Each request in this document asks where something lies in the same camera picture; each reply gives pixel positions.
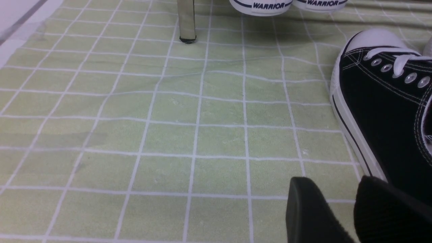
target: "white rubber sole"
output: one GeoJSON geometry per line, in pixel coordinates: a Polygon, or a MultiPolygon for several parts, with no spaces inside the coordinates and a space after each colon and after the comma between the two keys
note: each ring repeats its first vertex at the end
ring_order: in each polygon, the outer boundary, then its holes
{"type": "Polygon", "coordinates": [[[356,154],[359,163],[365,172],[365,175],[375,176],[387,182],[383,170],[372,153],[372,150],[366,142],[366,139],[363,137],[360,128],[358,127],[353,115],[351,114],[351,111],[348,108],[348,105],[345,102],[342,90],[340,89],[340,59],[345,51],[346,46],[339,53],[333,68],[330,84],[330,104],[333,108],[336,119],[339,122],[340,129],[342,130],[343,134],[345,134],[345,137],[356,154]]]}
{"type": "Polygon", "coordinates": [[[341,3],[342,2],[342,4],[339,4],[339,5],[335,5],[335,6],[314,6],[314,5],[307,5],[307,2],[308,2],[308,0],[293,0],[292,1],[292,4],[296,7],[296,8],[299,8],[299,9],[301,9],[301,10],[304,10],[304,11],[309,11],[309,12],[314,12],[314,13],[333,13],[333,12],[336,12],[336,11],[339,11],[339,10],[341,10],[341,9],[343,9],[344,7],[345,7],[345,5],[346,5],[346,1],[344,2],[344,0],[341,0],[341,1],[332,1],[332,0],[329,0],[329,1],[327,1],[327,0],[324,0],[324,1],[319,1],[319,0],[312,0],[311,2],[314,2],[314,3],[319,3],[319,2],[325,2],[325,3],[328,3],[328,2],[333,2],[333,3],[335,3],[335,2],[338,2],[338,3],[341,3]]]}
{"type": "Polygon", "coordinates": [[[292,0],[287,0],[286,3],[288,4],[285,5],[285,7],[280,8],[279,10],[271,10],[268,13],[257,13],[257,11],[253,9],[253,1],[251,1],[251,4],[245,4],[239,0],[229,0],[229,2],[235,8],[235,10],[247,15],[258,17],[270,17],[283,14],[288,11],[289,7],[292,4],[292,0]]]}

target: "square floor tile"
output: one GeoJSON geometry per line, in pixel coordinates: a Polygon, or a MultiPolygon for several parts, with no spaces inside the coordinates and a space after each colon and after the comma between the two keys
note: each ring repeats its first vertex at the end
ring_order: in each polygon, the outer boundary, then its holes
{"type": "Polygon", "coordinates": [[[249,242],[248,201],[192,198],[187,240],[191,242],[249,242]]]}
{"type": "Polygon", "coordinates": [[[69,191],[63,200],[51,235],[113,238],[124,197],[69,191]]]}
{"type": "Polygon", "coordinates": [[[129,39],[100,38],[93,51],[128,54],[132,43],[129,39]]]}
{"type": "Polygon", "coordinates": [[[197,122],[198,97],[174,94],[156,95],[152,120],[162,122],[197,122]]]}
{"type": "Polygon", "coordinates": [[[1,150],[0,157],[0,167],[2,168],[0,172],[0,185],[5,185],[9,178],[14,173],[18,164],[21,162],[21,158],[24,156],[24,151],[16,150],[1,150]]]}
{"type": "Polygon", "coordinates": [[[209,44],[208,59],[243,60],[243,48],[237,45],[209,44]]]}
{"type": "Polygon", "coordinates": [[[84,8],[88,0],[64,0],[62,6],[69,8],[84,8]]]}
{"type": "Polygon", "coordinates": [[[127,60],[123,72],[131,74],[161,75],[165,66],[166,58],[148,58],[130,56],[127,60]]]}
{"type": "MultiPolygon", "coordinates": [[[[199,7],[201,6],[197,6],[195,8],[195,11],[197,11],[199,9],[199,7]]],[[[154,2],[152,3],[152,7],[150,8],[150,12],[151,13],[158,13],[158,12],[163,12],[163,13],[174,13],[177,14],[177,5],[175,4],[175,2],[154,2]]]]}
{"type": "Polygon", "coordinates": [[[334,60],[339,55],[340,48],[329,45],[317,44],[319,64],[334,65],[334,60]]]}
{"type": "Polygon", "coordinates": [[[66,186],[79,152],[31,152],[11,185],[66,186]]]}
{"type": "Polygon", "coordinates": [[[296,70],[297,65],[304,66],[299,70],[300,72],[307,72],[309,71],[310,64],[317,65],[317,54],[315,51],[315,43],[310,41],[309,37],[293,37],[290,36],[289,38],[296,38],[295,43],[287,42],[287,46],[281,47],[280,51],[282,55],[285,58],[285,62],[288,64],[285,71],[293,71],[296,70]]]}
{"type": "Polygon", "coordinates": [[[120,76],[114,93],[154,91],[159,79],[159,77],[144,77],[123,74],[120,76]]]}
{"type": "Polygon", "coordinates": [[[297,161],[251,160],[249,163],[252,195],[287,196],[290,179],[302,176],[297,161]]]}
{"type": "Polygon", "coordinates": [[[285,211],[285,200],[252,201],[255,242],[287,242],[285,211]]]}
{"type": "Polygon", "coordinates": [[[192,154],[195,126],[168,124],[149,125],[145,153],[192,154]]]}
{"type": "Polygon", "coordinates": [[[41,63],[42,68],[76,70],[87,54],[73,52],[51,52],[41,63]]]}
{"type": "Polygon", "coordinates": [[[331,106],[291,104],[291,109],[298,128],[339,130],[331,106]]]}
{"type": "Polygon", "coordinates": [[[245,58],[247,59],[260,59],[260,58],[281,58],[279,48],[273,47],[258,47],[258,46],[245,46],[245,58]]]}
{"type": "Polygon", "coordinates": [[[286,102],[286,95],[282,82],[269,82],[247,78],[245,89],[246,100],[286,102]]]}
{"type": "Polygon", "coordinates": [[[291,129],[248,128],[248,140],[251,157],[299,157],[291,129]]]}
{"type": "Polygon", "coordinates": [[[101,117],[147,119],[152,94],[129,93],[112,95],[102,110],[101,117]]]}
{"type": "Polygon", "coordinates": [[[245,32],[245,45],[252,46],[277,46],[276,35],[274,33],[245,32]]]}
{"type": "Polygon", "coordinates": [[[323,81],[287,83],[291,102],[329,104],[327,84],[323,81]]]}
{"type": "Polygon", "coordinates": [[[135,46],[133,47],[132,54],[165,57],[168,54],[169,46],[170,46],[169,42],[138,40],[135,42],[135,46]]]}
{"type": "Polygon", "coordinates": [[[35,147],[82,147],[93,124],[93,120],[49,119],[42,129],[35,147]]]}
{"type": "Polygon", "coordinates": [[[37,70],[24,85],[24,89],[63,92],[74,75],[75,72],[37,70]]]}
{"type": "Polygon", "coordinates": [[[120,72],[126,59],[125,55],[90,54],[83,70],[120,72]]]}
{"type": "Polygon", "coordinates": [[[136,156],[84,153],[70,186],[127,191],[136,160],[136,156]]]}
{"type": "Polygon", "coordinates": [[[210,31],[210,42],[216,44],[231,44],[231,45],[241,45],[242,35],[241,31],[230,31],[222,29],[212,29],[210,31]]]}
{"type": "Polygon", "coordinates": [[[355,200],[359,181],[352,165],[304,162],[304,166],[325,198],[355,200]]]}
{"type": "Polygon", "coordinates": [[[168,59],[165,75],[185,75],[203,72],[204,60],[168,59]]]}
{"type": "Polygon", "coordinates": [[[53,116],[96,117],[105,97],[85,95],[65,95],[53,116]]]}
{"type": "Polygon", "coordinates": [[[234,60],[234,61],[215,61],[215,60],[207,60],[206,73],[216,73],[216,72],[231,72],[232,75],[236,75],[241,77],[243,81],[243,61],[234,60]]]}
{"type": "Polygon", "coordinates": [[[19,89],[32,74],[32,70],[4,67],[0,69],[0,88],[19,89]]]}
{"type": "Polygon", "coordinates": [[[47,51],[17,49],[15,53],[10,56],[6,65],[17,67],[36,67],[47,54],[47,51]]]}
{"type": "Polygon", "coordinates": [[[297,131],[303,159],[350,161],[342,133],[297,131]]]}
{"type": "Polygon", "coordinates": [[[247,103],[248,125],[291,126],[288,104],[247,103]]]}
{"type": "Polygon", "coordinates": [[[200,124],[244,124],[243,103],[202,99],[200,124]]]}
{"type": "Polygon", "coordinates": [[[171,42],[173,35],[174,35],[174,27],[161,28],[159,26],[143,26],[138,38],[171,42]]]}
{"type": "Polygon", "coordinates": [[[138,152],[145,126],[145,122],[139,121],[99,121],[87,147],[101,150],[138,152]]]}
{"type": "Polygon", "coordinates": [[[193,45],[185,45],[183,42],[174,42],[172,44],[169,55],[171,57],[205,59],[206,46],[207,43],[202,43],[202,42],[197,42],[194,43],[193,45]]]}
{"type": "Polygon", "coordinates": [[[122,25],[110,23],[105,29],[102,36],[107,37],[122,37],[122,38],[135,38],[140,30],[140,26],[136,25],[122,25]]]}
{"type": "Polygon", "coordinates": [[[197,154],[245,156],[244,128],[200,127],[197,154]]]}
{"type": "Polygon", "coordinates": [[[69,92],[108,94],[117,76],[116,74],[78,73],[69,92]]]}
{"type": "Polygon", "coordinates": [[[198,95],[200,93],[201,74],[189,74],[163,77],[158,91],[182,92],[198,95]]]}
{"type": "Polygon", "coordinates": [[[120,0],[91,0],[87,8],[114,10],[119,5],[120,0]]]}
{"type": "Polygon", "coordinates": [[[61,191],[51,190],[4,191],[0,197],[0,232],[15,235],[44,235],[60,195],[61,191]]]}
{"type": "Polygon", "coordinates": [[[271,80],[282,79],[282,59],[265,58],[246,60],[246,74],[271,80]]]}
{"type": "Polygon", "coordinates": [[[143,23],[145,16],[146,13],[116,12],[111,22],[140,25],[143,23]]]}
{"type": "Polygon", "coordinates": [[[28,147],[41,126],[43,119],[0,118],[3,133],[0,146],[28,147]]]}
{"type": "Polygon", "coordinates": [[[322,79],[322,74],[318,65],[306,61],[299,61],[285,57],[284,71],[286,80],[322,79]]]}
{"type": "Polygon", "coordinates": [[[197,159],[193,193],[247,195],[246,161],[197,159]]]}
{"type": "Polygon", "coordinates": [[[203,96],[243,100],[243,77],[233,74],[206,73],[203,96]]]}
{"type": "Polygon", "coordinates": [[[356,242],[360,242],[354,228],[354,204],[353,203],[329,203],[334,216],[342,227],[356,242]]]}
{"type": "Polygon", "coordinates": [[[20,92],[4,112],[5,115],[48,115],[60,95],[20,92]]]}
{"type": "Polygon", "coordinates": [[[64,36],[54,50],[62,51],[90,51],[96,37],[64,36]]]}
{"type": "Polygon", "coordinates": [[[213,29],[231,29],[241,31],[241,19],[234,16],[212,16],[213,29]]]}
{"type": "Polygon", "coordinates": [[[181,241],[186,203],[186,197],[132,195],[127,204],[119,238],[181,241]]]}
{"type": "Polygon", "coordinates": [[[175,26],[177,16],[168,13],[148,13],[146,18],[146,25],[154,26],[175,26]]]}
{"type": "Polygon", "coordinates": [[[61,37],[58,35],[44,35],[36,30],[36,33],[30,36],[27,43],[23,45],[25,48],[35,48],[41,50],[51,50],[61,37]]]}
{"type": "Polygon", "coordinates": [[[64,34],[72,23],[72,20],[47,19],[45,21],[45,33],[64,34]]]}
{"type": "Polygon", "coordinates": [[[105,24],[101,23],[75,22],[70,26],[67,34],[99,36],[102,33],[104,27],[105,24]]]}
{"type": "Polygon", "coordinates": [[[118,10],[147,12],[149,9],[149,5],[150,2],[148,1],[124,0],[121,2],[118,10]]]}
{"type": "Polygon", "coordinates": [[[5,107],[14,95],[14,91],[0,91],[0,107],[5,107]]]}
{"type": "Polygon", "coordinates": [[[192,159],[185,157],[142,156],[133,190],[187,193],[191,163],[192,159]]]}
{"type": "Polygon", "coordinates": [[[114,11],[84,10],[78,21],[108,22],[114,11]]]}

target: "white wall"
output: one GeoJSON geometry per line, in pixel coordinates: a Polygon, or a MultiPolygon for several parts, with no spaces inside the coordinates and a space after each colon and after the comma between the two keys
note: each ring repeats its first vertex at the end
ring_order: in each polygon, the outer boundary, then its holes
{"type": "Polygon", "coordinates": [[[38,0],[0,0],[0,32],[12,26],[38,0]]]}

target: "metal eyelet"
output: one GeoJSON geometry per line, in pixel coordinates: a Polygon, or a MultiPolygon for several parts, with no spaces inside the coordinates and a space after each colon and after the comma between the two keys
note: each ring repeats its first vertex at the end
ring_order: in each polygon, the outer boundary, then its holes
{"type": "Polygon", "coordinates": [[[382,62],[382,60],[380,58],[378,58],[378,59],[375,59],[374,61],[372,61],[371,65],[373,67],[375,67],[375,66],[379,65],[381,62],[382,62]]]}
{"type": "Polygon", "coordinates": [[[400,76],[402,76],[403,72],[404,72],[404,70],[402,69],[402,72],[399,75],[396,76],[396,74],[393,74],[391,77],[392,78],[399,78],[400,76]]]}
{"type": "Polygon", "coordinates": [[[426,85],[429,84],[430,80],[431,80],[430,77],[424,77],[424,78],[422,78],[420,80],[420,82],[417,84],[417,87],[419,87],[419,88],[425,87],[426,85]]]}
{"type": "Polygon", "coordinates": [[[405,78],[405,83],[412,83],[414,80],[416,80],[417,74],[411,73],[405,78]]]}
{"type": "Polygon", "coordinates": [[[381,68],[381,72],[383,72],[383,73],[388,72],[392,67],[393,67],[393,65],[391,65],[391,64],[384,65],[381,68]]]}

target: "white shoelace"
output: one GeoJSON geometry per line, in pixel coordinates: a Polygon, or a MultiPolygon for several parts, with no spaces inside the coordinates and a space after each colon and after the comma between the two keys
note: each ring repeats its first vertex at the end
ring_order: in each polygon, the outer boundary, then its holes
{"type": "Polygon", "coordinates": [[[432,57],[424,57],[421,56],[420,53],[413,51],[408,48],[375,48],[370,50],[366,57],[367,59],[371,59],[375,55],[382,52],[390,52],[390,53],[412,53],[412,54],[404,54],[404,55],[393,55],[396,57],[393,66],[393,73],[395,76],[400,76],[403,72],[403,68],[407,64],[408,61],[432,61],[432,57]]]}

